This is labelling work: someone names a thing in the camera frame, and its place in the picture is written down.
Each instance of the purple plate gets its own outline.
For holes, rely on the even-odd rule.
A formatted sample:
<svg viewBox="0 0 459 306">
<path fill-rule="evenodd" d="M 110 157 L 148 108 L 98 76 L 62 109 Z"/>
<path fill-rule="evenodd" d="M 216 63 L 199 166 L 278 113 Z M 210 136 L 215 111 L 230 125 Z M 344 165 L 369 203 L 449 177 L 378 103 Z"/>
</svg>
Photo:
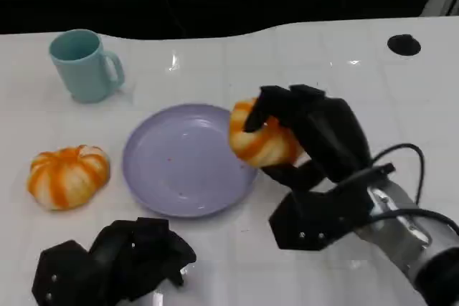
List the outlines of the purple plate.
<svg viewBox="0 0 459 306">
<path fill-rule="evenodd" d="M 145 120 L 123 153 L 126 182 L 138 201 L 169 216 L 221 211 L 252 187 L 256 169 L 228 145 L 230 112 L 211 105 L 178 105 Z"/>
</svg>

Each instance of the white table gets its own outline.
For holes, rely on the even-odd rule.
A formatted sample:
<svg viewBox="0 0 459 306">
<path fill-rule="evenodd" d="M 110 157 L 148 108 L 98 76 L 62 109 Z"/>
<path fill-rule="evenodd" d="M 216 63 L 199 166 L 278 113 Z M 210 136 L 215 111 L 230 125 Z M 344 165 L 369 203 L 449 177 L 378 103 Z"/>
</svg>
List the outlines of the white table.
<svg viewBox="0 0 459 306">
<path fill-rule="evenodd" d="M 306 83 L 344 97 L 372 150 L 412 141 L 427 156 L 423 206 L 459 220 L 459 19 L 388 19 L 289 24 L 242 37 L 131 41 L 103 37 L 126 69 L 121 92 L 97 105 L 71 101 L 49 57 L 56 34 L 0 37 L 0 305 L 35 305 L 39 253 L 68 239 L 88 248 L 116 219 L 155 216 L 130 196 L 120 169 L 129 133 L 150 114 L 182 102 L 231 108 L 260 85 Z M 412 34 L 406 58 L 387 39 Z M 50 213 L 26 192 L 29 162 L 43 150 L 87 143 L 106 150 L 112 177 L 74 211 Z M 390 157 L 411 195 L 417 159 Z M 171 221 L 195 249 L 188 287 L 163 284 L 152 305 L 423 305 L 379 251 L 348 236 L 319 253 L 280 251 L 268 217 L 286 190 L 266 176 L 241 204 L 210 219 Z"/>
</svg>

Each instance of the toy pumpkin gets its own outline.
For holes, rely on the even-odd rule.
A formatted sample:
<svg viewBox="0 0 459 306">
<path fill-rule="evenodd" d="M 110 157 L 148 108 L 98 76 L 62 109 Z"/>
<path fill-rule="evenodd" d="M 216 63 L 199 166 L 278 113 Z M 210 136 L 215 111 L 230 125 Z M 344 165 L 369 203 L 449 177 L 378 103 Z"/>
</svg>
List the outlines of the toy pumpkin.
<svg viewBox="0 0 459 306">
<path fill-rule="evenodd" d="M 104 152 L 80 145 L 35 157 L 27 188 L 46 209 L 65 210 L 89 201 L 109 178 L 110 164 Z"/>
<path fill-rule="evenodd" d="M 254 133 L 244 132 L 245 121 L 255 101 L 238 102 L 231 113 L 228 136 L 232 150 L 238 158 L 257 168 L 295 163 L 303 149 L 290 129 L 279 125 L 277 118 L 269 117 Z"/>
</svg>

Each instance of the light blue mug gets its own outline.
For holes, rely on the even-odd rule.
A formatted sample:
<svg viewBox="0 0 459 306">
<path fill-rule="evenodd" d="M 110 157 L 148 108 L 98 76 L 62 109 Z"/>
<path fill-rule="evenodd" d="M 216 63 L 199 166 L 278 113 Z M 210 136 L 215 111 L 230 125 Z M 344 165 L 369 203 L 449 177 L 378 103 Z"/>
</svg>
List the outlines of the light blue mug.
<svg viewBox="0 0 459 306">
<path fill-rule="evenodd" d="M 49 54 L 65 86 L 78 102 L 99 102 L 124 83 L 120 59 L 104 50 L 100 37 L 90 30 L 62 33 L 51 42 Z M 115 66 L 115 80 L 110 77 L 107 59 Z"/>
</svg>

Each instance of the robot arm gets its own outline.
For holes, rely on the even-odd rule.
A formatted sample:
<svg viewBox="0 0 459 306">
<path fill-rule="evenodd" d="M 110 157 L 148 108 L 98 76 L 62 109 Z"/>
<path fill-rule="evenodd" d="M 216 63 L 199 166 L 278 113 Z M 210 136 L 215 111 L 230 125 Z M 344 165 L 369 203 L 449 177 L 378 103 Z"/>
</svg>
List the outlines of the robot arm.
<svg viewBox="0 0 459 306">
<path fill-rule="evenodd" d="M 459 227 L 419 209 L 390 181 L 392 164 L 374 166 L 358 120 L 344 100 L 305 85 L 261 88 L 245 123 L 260 128 L 269 116 L 290 128 L 311 160 L 298 168 L 264 168 L 291 193 L 270 217 L 281 249 L 322 250 L 354 231 L 377 245 L 430 306 L 459 300 Z M 327 193 L 311 189 L 327 177 Z"/>
</svg>

